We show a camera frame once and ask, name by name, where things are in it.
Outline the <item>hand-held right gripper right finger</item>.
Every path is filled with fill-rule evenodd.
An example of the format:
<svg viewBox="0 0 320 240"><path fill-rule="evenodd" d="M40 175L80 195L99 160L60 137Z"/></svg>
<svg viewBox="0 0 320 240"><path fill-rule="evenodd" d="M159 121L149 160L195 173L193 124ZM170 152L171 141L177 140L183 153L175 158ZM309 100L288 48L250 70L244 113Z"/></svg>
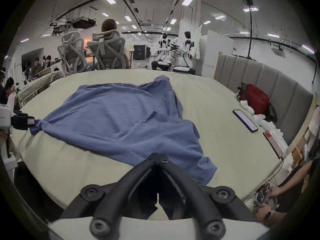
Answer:
<svg viewBox="0 0 320 240"><path fill-rule="evenodd" d="M169 220L194 218L202 238L223 238L223 218L257 222L230 187L199 185L166 155L158 155L158 176L159 204Z"/></svg>

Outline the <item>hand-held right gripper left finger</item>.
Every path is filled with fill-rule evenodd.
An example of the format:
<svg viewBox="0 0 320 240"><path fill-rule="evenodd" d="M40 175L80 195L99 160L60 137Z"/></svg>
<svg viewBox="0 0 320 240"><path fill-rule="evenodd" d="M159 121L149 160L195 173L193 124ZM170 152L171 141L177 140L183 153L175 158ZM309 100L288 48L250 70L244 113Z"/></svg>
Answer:
<svg viewBox="0 0 320 240"><path fill-rule="evenodd" d="M82 188L60 219L92 217L89 230L93 237L119 237L123 216L147 220L158 207L155 173L158 153L133 167L118 182Z"/></svg>

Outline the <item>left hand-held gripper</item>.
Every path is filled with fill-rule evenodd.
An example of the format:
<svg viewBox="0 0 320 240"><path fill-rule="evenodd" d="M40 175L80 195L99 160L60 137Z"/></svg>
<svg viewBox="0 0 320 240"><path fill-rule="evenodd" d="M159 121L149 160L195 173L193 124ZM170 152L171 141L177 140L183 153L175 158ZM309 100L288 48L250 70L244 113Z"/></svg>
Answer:
<svg viewBox="0 0 320 240"><path fill-rule="evenodd" d="M0 151L1 158L6 170L14 170L18 164L15 155L10 152L11 148L11 128L26 131L35 126L35 118L23 113L20 110L14 110L11 116L11 110L8 106L0 106Z"/></svg>

